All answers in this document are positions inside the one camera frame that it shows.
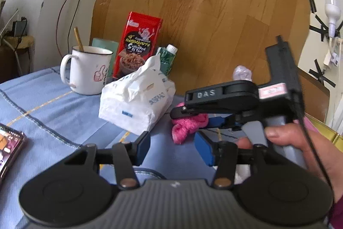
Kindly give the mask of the person's right hand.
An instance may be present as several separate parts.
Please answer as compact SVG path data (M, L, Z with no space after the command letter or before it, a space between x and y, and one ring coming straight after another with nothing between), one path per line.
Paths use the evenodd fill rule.
M292 145L300 149L303 153L308 170L315 176L325 180L300 125L286 124L285 126L267 127L265 128L265 134L267 139L276 145ZM334 200L335 202L338 202L342 198L343 153L320 133L309 131L309 136L330 177L334 191Z

